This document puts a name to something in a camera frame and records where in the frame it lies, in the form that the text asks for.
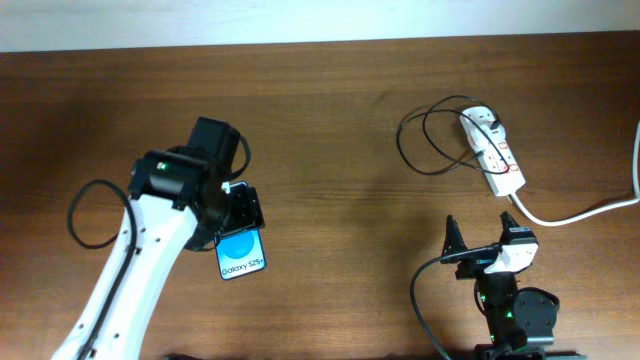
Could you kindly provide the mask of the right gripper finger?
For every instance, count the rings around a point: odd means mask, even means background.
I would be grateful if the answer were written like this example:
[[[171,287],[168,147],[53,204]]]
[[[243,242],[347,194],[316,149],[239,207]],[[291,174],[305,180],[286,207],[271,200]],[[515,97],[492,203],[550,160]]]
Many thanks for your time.
[[[521,231],[520,225],[515,221],[515,219],[507,211],[500,214],[500,220],[502,223],[504,235],[516,234]]]
[[[468,248],[464,243],[456,220],[452,215],[448,215],[446,218],[446,233],[441,255],[453,255],[467,250]]]

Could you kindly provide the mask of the blue Galaxy smartphone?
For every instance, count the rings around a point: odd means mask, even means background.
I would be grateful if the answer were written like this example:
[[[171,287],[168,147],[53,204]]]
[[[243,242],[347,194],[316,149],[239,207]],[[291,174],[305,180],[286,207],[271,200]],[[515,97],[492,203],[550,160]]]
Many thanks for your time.
[[[247,182],[230,185],[233,220],[242,225],[235,233],[225,235],[216,246],[219,272],[223,280],[232,280],[264,270],[267,265],[261,229],[248,229],[244,222]]]

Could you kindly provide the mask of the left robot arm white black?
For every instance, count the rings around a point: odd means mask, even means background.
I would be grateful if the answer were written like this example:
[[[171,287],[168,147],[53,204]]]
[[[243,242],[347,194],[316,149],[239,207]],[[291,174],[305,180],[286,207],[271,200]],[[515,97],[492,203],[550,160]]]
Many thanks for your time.
[[[136,359],[160,294],[184,250],[214,251],[222,279],[267,266],[257,191],[232,168],[249,144],[230,124],[200,117],[186,144],[137,159],[112,251],[56,359]]]

